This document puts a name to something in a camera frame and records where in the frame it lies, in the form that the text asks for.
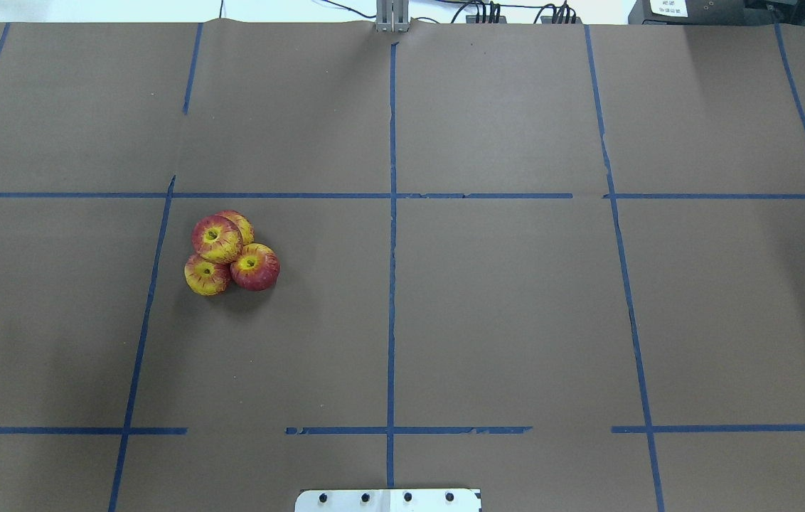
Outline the red yellow apple back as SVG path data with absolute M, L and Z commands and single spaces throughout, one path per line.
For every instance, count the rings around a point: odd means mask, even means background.
M 241 234 L 241 240 L 243 245 L 250 245 L 255 240 L 255 231 L 253 228 L 253 224 L 247 219 L 246 216 L 239 213 L 236 210 L 222 210 L 218 211 L 216 215 L 227 218 L 227 220 L 234 223 Z

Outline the aluminium frame post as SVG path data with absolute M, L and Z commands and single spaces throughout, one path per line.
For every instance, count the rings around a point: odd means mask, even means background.
M 378 33 L 404 33 L 411 27 L 409 0 L 377 0 L 375 29 Z

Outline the brown paper table cover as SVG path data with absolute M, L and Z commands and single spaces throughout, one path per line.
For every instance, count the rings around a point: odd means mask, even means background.
M 383 487 L 805 511 L 805 27 L 0 23 L 0 511 Z

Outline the white pedestal base plate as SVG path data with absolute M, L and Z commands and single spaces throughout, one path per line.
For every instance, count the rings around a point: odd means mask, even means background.
M 299 493 L 295 511 L 481 511 L 479 489 L 314 489 Z

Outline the red yellow apple front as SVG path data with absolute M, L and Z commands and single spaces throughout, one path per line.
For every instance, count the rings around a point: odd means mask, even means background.
M 273 249 L 253 242 L 240 250 L 236 260 L 230 263 L 230 274 L 236 285 L 243 289 L 261 292 L 276 285 L 280 273 L 280 261 Z

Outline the red yellow apple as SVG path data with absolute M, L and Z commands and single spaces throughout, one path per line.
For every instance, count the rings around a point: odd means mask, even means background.
M 253 224 L 247 219 L 246 216 L 239 213 L 236 210 L 222 210 L 218 211 L 216 215 L 227 218 L 227 220 L 234 223 L 241 234 L 241 240 L 243 245 L 250 245 L 255 240 L 255 231 L 253 228 Z
M 220 215 L 201 218 L 191 231 L 194 252 L 214 265 L 229 265 L 239 256 L 244 236 L 234 221 Z
M 230 263 L 230 274 L 236 285 L 243 289 L 261 292 L 276 285 L 280 273 L 280 261 L 273 249 L 253 242 L 240 250 L 236 260 Z
M 229 288 L 231 280 L 230 265 L 220 265 L 191 254 L 184 265 L 186 283 L 194 294 L 215 296 Z

